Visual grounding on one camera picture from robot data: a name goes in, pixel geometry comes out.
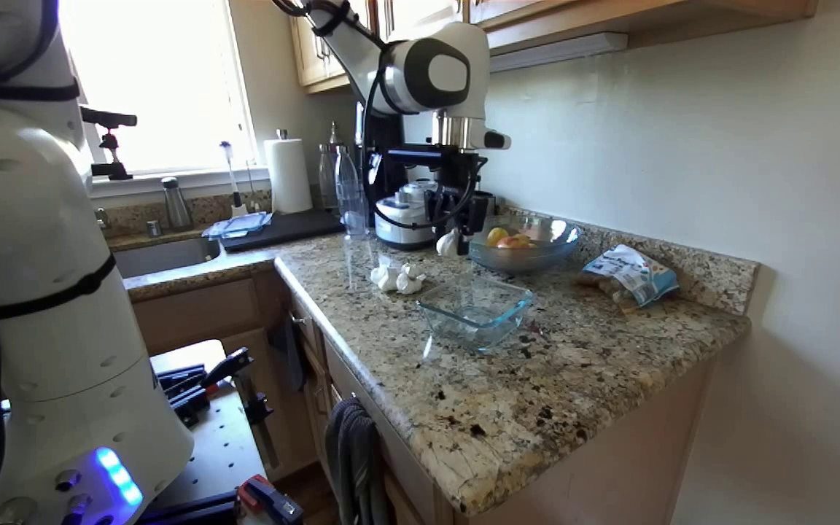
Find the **kitchen counter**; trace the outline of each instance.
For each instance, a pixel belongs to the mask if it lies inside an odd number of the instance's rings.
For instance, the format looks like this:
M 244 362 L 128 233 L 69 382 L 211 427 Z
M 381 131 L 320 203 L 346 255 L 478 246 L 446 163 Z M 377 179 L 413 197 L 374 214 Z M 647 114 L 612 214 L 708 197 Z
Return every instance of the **kitchen counter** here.
M 594 230 L 586 252 L 618 241 L 632 238 Z M 365 258 L 413 262 L 429 280 L 489 280 L 472 262 L 378 249 L 365 255 L 341 238 L 128 278 L 126 290 L 147 302 L 278 267 L 446 503 L 475 518 L 746 335 L 740 312 L 755 262 L 644 241 L 632 246 L 679 270 L 688 293 L 651 309 L 618 309 L 607 295 L 575 286 L 575 273 L 555 273 L 526 284 L 536 303 L 520 335 L 492 356 L 434 343 L 409 299 L 371 290 Z

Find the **upper cabinet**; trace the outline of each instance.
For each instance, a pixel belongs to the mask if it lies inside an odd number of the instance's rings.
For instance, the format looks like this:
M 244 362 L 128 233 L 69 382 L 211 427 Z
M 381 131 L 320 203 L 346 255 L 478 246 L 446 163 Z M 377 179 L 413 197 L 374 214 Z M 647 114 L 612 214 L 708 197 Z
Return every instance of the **upper cabinet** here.
M 429 36 L 443 22 L 466 22 L 463 0 L 377 0 L 381 41 Z
M 798 22 L 813 0 L 470 0 L 492 54 L 513 54 L 594 32 L 622 32 L 629 48 L 682 41 Z
M 374 0 L 349 0 L 358 22 L 377 32 L 377 6 Z M 310 93 L 345 87 L 345 71 L 329 54 L 329 48 L 313 36 L 310 17 L 291 17 L 295 58 L 297 58 L 297 83 Z

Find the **paper towel roll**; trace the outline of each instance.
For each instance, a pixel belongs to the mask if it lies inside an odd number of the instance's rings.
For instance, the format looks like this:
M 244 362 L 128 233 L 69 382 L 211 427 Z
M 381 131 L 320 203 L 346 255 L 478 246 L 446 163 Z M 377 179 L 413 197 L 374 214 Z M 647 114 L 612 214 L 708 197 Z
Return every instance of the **paper towel roll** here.
M 303 141 L 265 141 L 265 159 L 272 173 L 272 207 L 278 214 L 300 214 L 313 207 L 310 179 L 303 160 Z

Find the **kitchen sink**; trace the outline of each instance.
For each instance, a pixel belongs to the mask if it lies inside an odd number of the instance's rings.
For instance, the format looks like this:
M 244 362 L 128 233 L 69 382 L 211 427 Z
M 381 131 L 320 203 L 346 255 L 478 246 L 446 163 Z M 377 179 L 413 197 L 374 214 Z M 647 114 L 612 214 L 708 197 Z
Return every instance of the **kitchen sink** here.
M 211 246 L 202 238 L 170 241 L 170 243 L 139 246 L 139 249 L 120 249 L 114 252 L 114 258 L 116 258 L 116 270 L 122 278 L 157 276 L 157 273 L 202 267 L 212 261 Z

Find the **clear glass bowl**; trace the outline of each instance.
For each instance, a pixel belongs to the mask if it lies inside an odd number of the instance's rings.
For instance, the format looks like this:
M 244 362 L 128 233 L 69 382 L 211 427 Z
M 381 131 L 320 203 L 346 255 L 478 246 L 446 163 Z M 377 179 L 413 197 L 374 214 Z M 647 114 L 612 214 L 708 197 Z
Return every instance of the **clear glass bowl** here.
M 533 295 L 520 286 L 475 280 L 470 286 L 429 286 L 416 303 L 434 335 L 492 350 L 520 331 L 526 312 L 533 306 Z
M 521 233 L 532 243 L 517 249 L 489 246 L 486 233 L 504 229 Z M 526 225 L 489 225 L 470 238 L 470 261 L 492 276 L 539 276 L 569 261 L 578 252 L 581 230 L 565 219 L 527 217 Z

